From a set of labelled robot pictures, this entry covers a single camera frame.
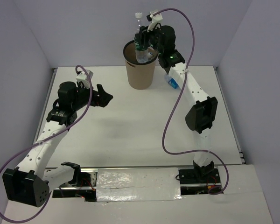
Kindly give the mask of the green label bottle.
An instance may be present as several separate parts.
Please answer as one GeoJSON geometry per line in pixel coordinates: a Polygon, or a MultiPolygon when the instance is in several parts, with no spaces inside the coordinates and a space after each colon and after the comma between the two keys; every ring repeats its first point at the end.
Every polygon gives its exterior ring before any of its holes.
{"type": "Polygon", "coordinates": [[[135,45],[135,57],[138,63],[147,63],[148,62],[148,48],[144,48],[140,44],[140,27],[142,26],[142,12],[136,12],[135,18],[137,21],[137,29],[134,36],[134,45],[135,45]]]}

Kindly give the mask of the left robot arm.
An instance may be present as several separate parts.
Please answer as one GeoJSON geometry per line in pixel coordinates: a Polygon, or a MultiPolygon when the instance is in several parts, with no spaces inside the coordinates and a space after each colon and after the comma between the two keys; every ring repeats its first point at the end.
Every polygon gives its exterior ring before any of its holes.
{"type": "Polygon", "coordinates": [[[49,171],[45,170],[46,166],[77,119],[77,111],[86,105],[106,107],[113,95],[101,84],[94,90],[77,86],[74,82],[61,83],[57,94],[36,146],[16,168],[8,168],[2,175],[7,198],[11,201],[40,207],[55,188],[64,183],[77,186],[82,181],[78,164],[66,161],[49,171]]]}

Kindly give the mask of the small bottle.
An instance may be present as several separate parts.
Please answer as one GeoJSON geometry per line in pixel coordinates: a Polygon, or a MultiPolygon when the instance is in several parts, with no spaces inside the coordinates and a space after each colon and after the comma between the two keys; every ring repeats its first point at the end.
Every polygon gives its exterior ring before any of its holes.
{"type": "Polygon", "coordinates": [[[151,61],[154,58],[154,54],[152,52],[148,52],[148,60],[151,61]]]}

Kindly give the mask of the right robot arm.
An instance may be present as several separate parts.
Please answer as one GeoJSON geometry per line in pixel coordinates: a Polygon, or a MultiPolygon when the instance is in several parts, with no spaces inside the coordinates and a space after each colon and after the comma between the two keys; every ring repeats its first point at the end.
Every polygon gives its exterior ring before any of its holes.
{"type": "Polygon", "coordinates": [[[185,95],[189,102],[189,112],[185,116],[187,127],[196,134],[197,148],[193,160],[191,176],[197,182],[205,182],[214,172],[214,162],[209,155],[209,131],[216,117],[218,100],[210,97],[188,71],[188,62],[175,48],[175,31],[171,26],[142,26],[135,35],[140,47],[156,50],[160,66],[180,87],[181,99],[185,95]]]}

